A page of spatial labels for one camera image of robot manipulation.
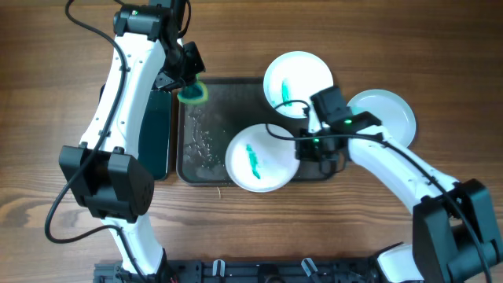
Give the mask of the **green yellow sponge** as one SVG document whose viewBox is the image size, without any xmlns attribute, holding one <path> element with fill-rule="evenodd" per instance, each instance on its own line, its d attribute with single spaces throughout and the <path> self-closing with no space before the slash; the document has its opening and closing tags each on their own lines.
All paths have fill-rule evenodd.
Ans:
<svg viewBox="0 0 503 283">
<path fill-rule="evenodd" d="M 181 89 L 178 94 L 178 100 L 187 105 L 200 105 L 208 100 L 209 92 L 207 86 L 201 82 L 197 81 L 193 85 L 186 86 Z"/>
</svg>

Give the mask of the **white plate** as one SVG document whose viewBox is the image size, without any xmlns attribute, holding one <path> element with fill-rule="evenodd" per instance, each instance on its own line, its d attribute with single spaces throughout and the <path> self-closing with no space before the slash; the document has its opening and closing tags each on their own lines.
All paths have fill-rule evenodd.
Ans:
<svg viewBox="0 0 503 283">
<path fill-rule="evenodd" d="M 240 131 L 225 154 L 231 180 L 253 193 L 268 193 L 285 186 L 300 164 L 292 137 L 274 124 L 256 124 Z"/>
<path fill-rule="evenodd" d="M 356 94 L 347 103 L 354 114 L 370 112 L 381 120 L 391 136 L 409 147 L 417 132 L 417 121 L 411 107 L 389 90 L 371 89 Z"/>
<path fill-rule="evenodd" d="M 269 65 L 263 79 L 265 98 L 273 108 L 291 100 L 310 102 L 312 95 L 333 85 L 328 65 L 304 51 L 280 55 Z"/>
</svg>

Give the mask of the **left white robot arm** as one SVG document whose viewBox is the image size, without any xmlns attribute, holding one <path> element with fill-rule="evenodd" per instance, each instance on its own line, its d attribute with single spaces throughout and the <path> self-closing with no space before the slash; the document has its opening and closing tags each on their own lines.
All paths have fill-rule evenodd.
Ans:
<svg viewBox="0 0 503 283">
<path fill-rule="evenodd" d="M 151 92 L 184 90 L 205 69 L 196 44 L 182 42 L 191 16 L 187 1 L 122 4 L 108 37 L 113 58 L 97 110 L 79 144 L 59 157 L 64 192 L 114 237 L 122 262 L 108 275 L 123 282 L 178 279 L 151 226 L 154 179 L 138 156 Z"/>
</svg>

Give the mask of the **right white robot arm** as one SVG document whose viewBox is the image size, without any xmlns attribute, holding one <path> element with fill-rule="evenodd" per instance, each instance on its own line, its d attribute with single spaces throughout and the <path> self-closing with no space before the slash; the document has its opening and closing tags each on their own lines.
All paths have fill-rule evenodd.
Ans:
<svg viewBox="0 0 503 283">
<path fill-rule="evenodd" d="M 476 179 L 460 182 L 393 139 L 368 111 L 354 114 L 340 89 L 313 94 L 304 112 L 320 130 L 300 132 L 300 159 L 336 162 L 340 155 L 376 176 L 413 216 L 411 244 L 377 256 L 386 282 L 464 282 L 502 262 L 502 238 L 490 191 Z"/>
</svg>

